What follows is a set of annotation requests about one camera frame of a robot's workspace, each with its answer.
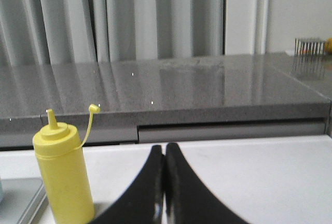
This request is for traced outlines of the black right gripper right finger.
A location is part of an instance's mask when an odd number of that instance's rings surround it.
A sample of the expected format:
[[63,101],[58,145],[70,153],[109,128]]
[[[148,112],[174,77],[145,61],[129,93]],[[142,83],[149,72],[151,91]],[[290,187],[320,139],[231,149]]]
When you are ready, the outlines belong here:
[[247,223],[207,188],[177,143],[166,146],[164,178],[168,223]]

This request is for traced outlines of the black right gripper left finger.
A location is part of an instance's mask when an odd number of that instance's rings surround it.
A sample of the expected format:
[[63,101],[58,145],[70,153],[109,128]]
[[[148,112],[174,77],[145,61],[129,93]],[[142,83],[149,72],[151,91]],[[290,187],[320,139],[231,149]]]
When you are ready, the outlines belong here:
[[140,172],[126,191],[91,223],[162,223],[164,155],[152,146]]

